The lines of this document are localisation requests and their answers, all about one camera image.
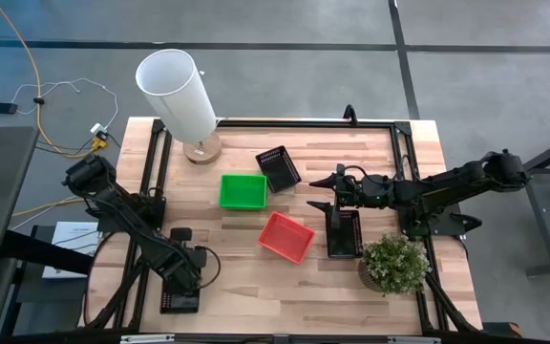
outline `lamp base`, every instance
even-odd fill
[[[184,143],[183,154],[196,164],[208,164],[215,161],[222,153],[222,143],[216,133],[197,143]]]

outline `green plastic tray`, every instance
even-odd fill
[[[266,208],[266,177],[262,175],[222,175],[220,206],[244,210]]]

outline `red basket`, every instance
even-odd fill
[[[286,216],[273,212],[264,226],[258,244],[301,264],[307,255],[315,232]]]

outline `wooden table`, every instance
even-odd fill
[[[139,189],[152,121],[152,118],[129,118],[117,164],[117,182],[130,192]],[[324,214],[306,204],[309,200],[332,202],[330,190],[309,187],[308,183],[327,177],[337,162],[361,165],[369,173],[393,175],[388,130],[220,128],[218,133],[222,138],[222,155],[208,165],[191,163],[183,156],[180,142],[174,141],[164,189],[167,210],[163,230],[168,235],[171,227],[191,227],[193,242],[213,248],[222,258],[222,274],[201,291],[198,313],[161,315],[161,280],[151,272],[141,321],[143,332],[420,333],[414,294],[384,297],[362,285],[356,271],[357,261],[328,259]],[[412,134],[422,178],[444,171],[435,122],[412,121]],[[282,144],[303,181],[278,194],[269,192],[264,211],[221,209],[220,176],[259,174],[254,157]],[[272,211],[316,231],[303,264],[295,265],[257,244]],[[393,210],[362,208],[360,214],[365,242],[379,240],[384,232],[399,230]],[[117,288],[127,245],[128,235],[120,233],[99,253],[89,284],[89,319],[96,316]],[[434,238],[434,249],[443,289],[467,319],[480,328],[464,249],[454,239],[444,237]],[[205,280],[213,276],[215,267],[215,260],[208,258],[203,270]],[[427,298],[436,326],[434,299],[429,291]],[[125,320],[131,316],[133,290],[129,300]]]

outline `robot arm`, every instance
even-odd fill
[[[364,178],[357,181],[354,176],[346,175],[345,171],[351,168],[360,169]],[[335,193],[334,205],[309,204],[329,214],[332,228],[340,227],[338,214],[341,206],[407,210],[415,222],[426,223],[449,205],[486,191],[518,191],[529,180],[520,158],[507,150],[490,152],[479,161],[470,161],[461,167],[416,181],[368,175],[360,166],[337,164],[336,173],[309,184],[332,189]]]
[[[105,159],[89,155],[66,171],[63,185],[76,196],[91,201],[96,208],[87,212],[97,218],[113,220],[141,247],[142,260],[176,290],[196,290],[201,282],[196,267],[185,247],[169,241],[153,230],[144,219],[153,211],[146,195],[130,194],[116,183],[116,170]]]

